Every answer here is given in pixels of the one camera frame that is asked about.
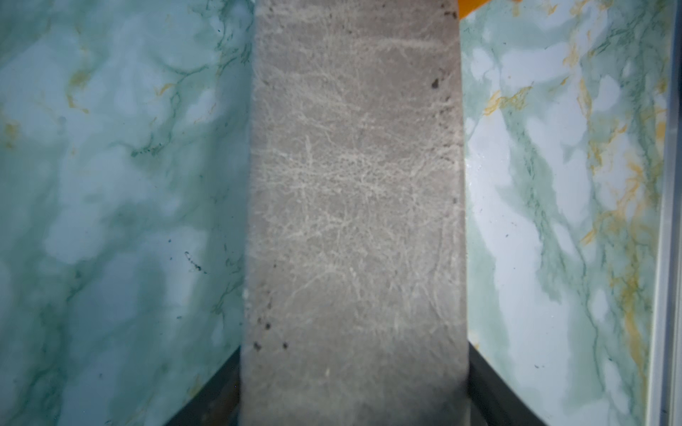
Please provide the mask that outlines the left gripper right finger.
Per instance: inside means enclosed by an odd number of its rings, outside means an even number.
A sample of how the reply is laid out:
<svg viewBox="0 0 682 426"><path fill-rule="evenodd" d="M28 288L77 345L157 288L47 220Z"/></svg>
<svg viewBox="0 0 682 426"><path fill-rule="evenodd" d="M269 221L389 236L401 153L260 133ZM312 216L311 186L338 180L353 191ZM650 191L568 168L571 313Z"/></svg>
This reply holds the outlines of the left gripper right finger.
<svg viewBox="0 0 682 426"><path fill-rule="evenodd" d="M467 392L488 425L546 425L497 374L472 343L468 344L468 353Z"/></svg>

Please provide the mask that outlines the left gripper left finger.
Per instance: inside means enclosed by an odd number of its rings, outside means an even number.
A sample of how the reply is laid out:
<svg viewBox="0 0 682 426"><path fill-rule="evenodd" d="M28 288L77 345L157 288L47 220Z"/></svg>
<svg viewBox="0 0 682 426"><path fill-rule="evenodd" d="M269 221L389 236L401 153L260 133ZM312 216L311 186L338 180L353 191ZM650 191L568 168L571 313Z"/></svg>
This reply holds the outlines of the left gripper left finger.
<svg viewBox="0 0 682 426"><path fill-rule="evenodd" d="M241 347L166 426L235 426L241 399Z"/></svg>

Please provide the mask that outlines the orange towel cloth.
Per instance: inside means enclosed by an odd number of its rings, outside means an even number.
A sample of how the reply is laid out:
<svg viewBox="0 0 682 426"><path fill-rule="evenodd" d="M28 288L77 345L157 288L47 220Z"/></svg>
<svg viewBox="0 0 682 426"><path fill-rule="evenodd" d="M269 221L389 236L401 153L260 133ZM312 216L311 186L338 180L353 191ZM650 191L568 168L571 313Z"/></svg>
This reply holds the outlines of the orange towel cloth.
<svg viewBox="0 0 682 426"><path fill-rule="evenodd" d="M489 0L458 0L458 17L463 20L471 13L486 5Z"/></svg>

